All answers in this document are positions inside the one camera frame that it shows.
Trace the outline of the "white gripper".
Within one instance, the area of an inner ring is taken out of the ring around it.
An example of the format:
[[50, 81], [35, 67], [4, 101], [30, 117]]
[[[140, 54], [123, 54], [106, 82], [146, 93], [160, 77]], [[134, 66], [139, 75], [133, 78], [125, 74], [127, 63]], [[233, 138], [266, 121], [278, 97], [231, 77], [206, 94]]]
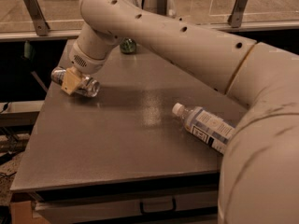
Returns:
[[73, 44], [69, 52], [69, 59], [74, 66], [66, 69], [62, 84], [62, 90], [68, 95], [73, 94], [78, 89], [82, 80], [82, 74], [91, 75], [97, 73], [106, 61], [96, 60], [87, 56], [80, 49], [77, 42]]

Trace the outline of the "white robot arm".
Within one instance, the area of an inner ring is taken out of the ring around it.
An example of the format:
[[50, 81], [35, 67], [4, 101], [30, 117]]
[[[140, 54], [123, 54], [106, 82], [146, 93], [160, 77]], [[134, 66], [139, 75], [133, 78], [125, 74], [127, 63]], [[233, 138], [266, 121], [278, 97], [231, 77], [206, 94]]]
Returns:
[[63, 89], [73, 93], [125, 37], [244, 106], [221, 165], [220, 224], [299, 224], [299, 59], [150, 13], [136, 0], [79, 0], [84, 20]]

